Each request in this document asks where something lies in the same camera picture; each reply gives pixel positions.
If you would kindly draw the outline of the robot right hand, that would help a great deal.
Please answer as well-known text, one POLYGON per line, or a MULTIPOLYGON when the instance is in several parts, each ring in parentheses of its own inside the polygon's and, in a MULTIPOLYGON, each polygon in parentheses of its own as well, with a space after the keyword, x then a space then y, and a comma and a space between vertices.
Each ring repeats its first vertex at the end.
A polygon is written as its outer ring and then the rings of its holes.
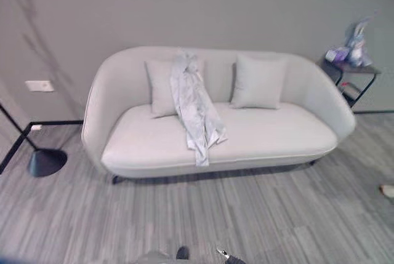
POLYGON ((223 249, 217 247, 216 251, 224 258, 225 260, 224 264, 245 264, 245 262, 242 259, 228 254, 227 251, 223 249))

